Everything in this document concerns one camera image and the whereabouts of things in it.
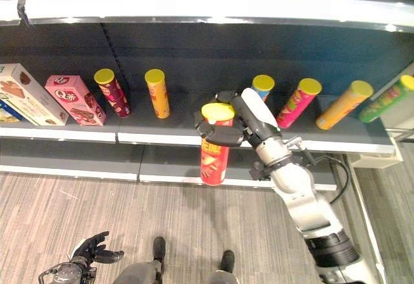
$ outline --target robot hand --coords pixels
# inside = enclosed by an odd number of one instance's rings
[[[113,252],[106,250],[106,245],[98,245],[105,241],[105,237],[109,235],[109,231],[101,232],[86,239],[73,253],[74,257],[84,257],[87,260],[88,265],[96,261],[97,263],[116,263],[123,256],[124,252]]]
[[[70,261],[60,263],[49,268],[39,275],[39,284],[93,284],[96,277],[96,268],[91,264],[116,263],[124,256],[123,251],[113,252],[105,250],[106,245],[99,245],[105,241],[108,231],[86,239],[75,248]]]

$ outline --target leg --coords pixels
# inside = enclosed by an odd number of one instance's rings
[[[217,270],[208,277],[207,284],[239,284],[239,280],[232,273]]]
[[[154,284],[157,272],[161,272],[161,262],[133,263],[126,267],[114,281],[114,284]]]
[[[239,284],[233,275],[234,253],[226,250],[221,258],[220,269],[213,272],[207,279],[207,284]]]
[[[156,237],[153,242],[154,260],[150,263],[133,263],[126,267],[113,284],[162,284],[166,242]]]

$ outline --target pringles can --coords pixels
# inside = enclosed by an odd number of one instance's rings
[[[329,108],[316,119],[316,125],[328,130],[337,124],[343,117],[353,111],[356,106],[373,95],[374,89],[367,82],[355,80]]]
[[[210,103],[202,107],[201,113],[209,124],[217,126],[232,126],[235,115],[231,105]],[[210,186],[220,185],[225,176],[229,147],[218,146],[201,141],[201,179]]]
[[[121,118],[128,116],[131,109],[118,80],[115,78],[115,73],[111,69],[100,69],[93,78],[117,115]]]
[[[160,69],[150,69],[145,73],[145,81],[156,116],[161,119],[167,118],[169,116],[169,104],[164,72]]]
[[[385,110],[405,99],[411,91],[414,91],[414,77],[410,75],[401,76],[397,82],[376,100],[373,100],[367,107],[362,109],[358,115],[358,119],[365,123],[374,121]]]
[[[274,79],[269,75],[257,75],[253,78],[252,89],[255,90],[265,102],[270,90],[273,89],[275,84]]]
[[[312,78],[302,79],[276,118],[279,127],[283,129],[290,127],[321,91],[322,85],[318,80]]]

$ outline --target gray carpet floor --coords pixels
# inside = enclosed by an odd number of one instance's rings
[[[413,150],[404,150],[408,159],[401,165],[358,170],[387,273],[398,280],[390,283],[414,283]],[[111,232],[107,247],[124,250],[125,257],[97,264],[96,283],[112,283],[128,264],[150,260],[158,235],[167,241],[165,284],[202,283],[227,248],[235,252],[241,283],[320,283],[284,204],[269,190],[11,173],[0,174],[0,185],[2,283],[37,283],[38,274],[66,261],[81,238],[104,230]],[[348,223],[346,204],[352,203],[345,199],[334,208],[354,230],[360,225]]]

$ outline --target snack box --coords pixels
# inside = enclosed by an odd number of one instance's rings
[[[9,105],[0,101],[0,123],[1,122],[18,122],[23,116],[12,109]]]
[[[69,117],[18,63],[0,64],[0,99],[36,126],[64,126]]]
[[[52,75],[46,90],[81,126],[103,126],[106,114],[80,76]]]

